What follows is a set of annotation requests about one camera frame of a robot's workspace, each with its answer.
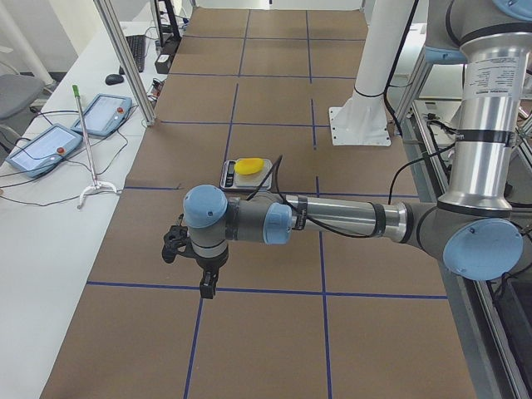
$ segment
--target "blue joint cap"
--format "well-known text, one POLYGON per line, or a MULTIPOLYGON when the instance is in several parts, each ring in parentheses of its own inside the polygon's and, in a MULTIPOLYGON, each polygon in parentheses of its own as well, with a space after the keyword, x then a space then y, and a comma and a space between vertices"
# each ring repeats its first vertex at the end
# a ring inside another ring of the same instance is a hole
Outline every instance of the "blue joint cap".
POLYGON ((466 64, 467 58, 460 50, 425 46, 425 59, 430 64, 466 64))
POLYGON ((224 217, 227 198, 213 185, 198 185, 185 196, 183 209, 187 225, 193 229, 204 229, 224 217))
POLYGON ((510 17, 532 22, 532 0, 493 0, 493 3, 510 17))
POLYGON ((491 280, 511 270, 523 253, 523 237, 504 219, 482 219, 458 230, 446 244, 443 263, 471 280, 491 280))
POLYGON ((292 210, 288 205, 273 203, 264 219, 263 237, 266 244, 286 244, 292 232, 292 210))

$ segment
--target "gray chair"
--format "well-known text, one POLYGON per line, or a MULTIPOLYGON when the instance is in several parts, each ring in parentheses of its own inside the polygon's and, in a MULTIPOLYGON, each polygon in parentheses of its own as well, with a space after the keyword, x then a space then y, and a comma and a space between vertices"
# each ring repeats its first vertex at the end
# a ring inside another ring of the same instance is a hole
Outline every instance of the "gray chair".
MULTIPOLYGON (((0 52, 6 52, 6 49, 1 47, 0 52)), ((0 64, 14 72, 0 76, 0 130, 8 132, 17 140, 21 135, 3 122, 27 109, 42 94, 44 82, 33 76, 18 74, 18 71, 6 62, 0 64)))

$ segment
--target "metal base plate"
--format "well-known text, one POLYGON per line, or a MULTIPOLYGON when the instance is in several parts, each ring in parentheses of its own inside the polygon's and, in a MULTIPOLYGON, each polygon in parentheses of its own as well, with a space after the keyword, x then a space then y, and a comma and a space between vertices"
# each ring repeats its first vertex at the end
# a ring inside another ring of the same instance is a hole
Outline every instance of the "metal base plate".
MULTIPOLYGON (((357 137, 353 131, 350 131, 343 126, 336 126, 334 118, 341 109, 340 106, 329 108, 329 122, 333 145, 379 145, 388 147, 392 144, 386 127, 382 131, 370 132, 367 136, 371 138, 369 140, 364 140, 361 137, 357 137)), ((384 116, 384 121, 384 126, 386 126, 386 116, 384 116)))

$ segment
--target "white stand base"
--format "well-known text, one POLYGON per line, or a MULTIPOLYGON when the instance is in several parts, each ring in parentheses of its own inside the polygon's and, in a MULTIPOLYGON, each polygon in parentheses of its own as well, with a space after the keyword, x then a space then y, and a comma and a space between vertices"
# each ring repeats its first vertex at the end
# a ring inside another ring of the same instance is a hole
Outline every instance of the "white stand base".
POLYGON ((89 185, 80 194, 80 203, 77 206, 77 208, 81 209, 81 207, 83 206, 83 201, 85 200, 86 195, 89 195, 90 193, 96 193, 96 192, 102 191, 102 190, 112 191, 116 195, 118 195, 118 190, 116 189, 116 186, 113 185, 112 183, 108 183, 106 181, 96 181, 96 183, 94 185, 89 185))
POLYGON ((390 146, 387 118, 384 109, 356 107, 353 99, 345 106, 329 108, 333 145, 384 145, 390 146))

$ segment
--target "white desk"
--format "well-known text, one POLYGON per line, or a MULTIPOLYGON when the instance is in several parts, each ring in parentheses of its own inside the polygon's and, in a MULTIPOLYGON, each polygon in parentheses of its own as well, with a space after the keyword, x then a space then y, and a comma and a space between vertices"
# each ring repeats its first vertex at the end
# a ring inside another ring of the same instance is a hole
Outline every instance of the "white desk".
MULTIPOLYGON (((126 22, 126 35, 143 34, 148 22, 126 22)), ((155 44, 149 44, 145 71, 146 90, 155 72, 155 44)), ((118 60, 106 32, 99 32, 66 74, 43 111, 75 110, 72 84, 80 88, 86 106, 100 92, 131 96, 127 83, 106 86, 105 77, 118 72, 118 60)), ((70 126, 75 116, 50 116, 52 122, 70 126)), ((49 126, 37 118, 27 129, 33 137, 49 126)), ((129 145, 101 177, 122 188, 145 127, 137 110, 121 128, 129 145)), ((103 170, 123 145, 114 134, 93 147, 97 170, 103 170)), ((74 160, 87 163, 86 153, 74 160)), ((8 164, 0 175, 15 170, 8 164)), ((0 178, 0 186, 27 180, 22 175, 0 178)), ((4 190, 15 200, 47 203, 79 195, 91 183, 91 174, 82 166, 61 163, 36 182, 4 190)), ((0 397, 38 398, 52 370, 87 276, 100 248, 118 196, 103 194, 86 199, 82 210, 77 202, 46 208, 14 204, 0 199, 0 397)))

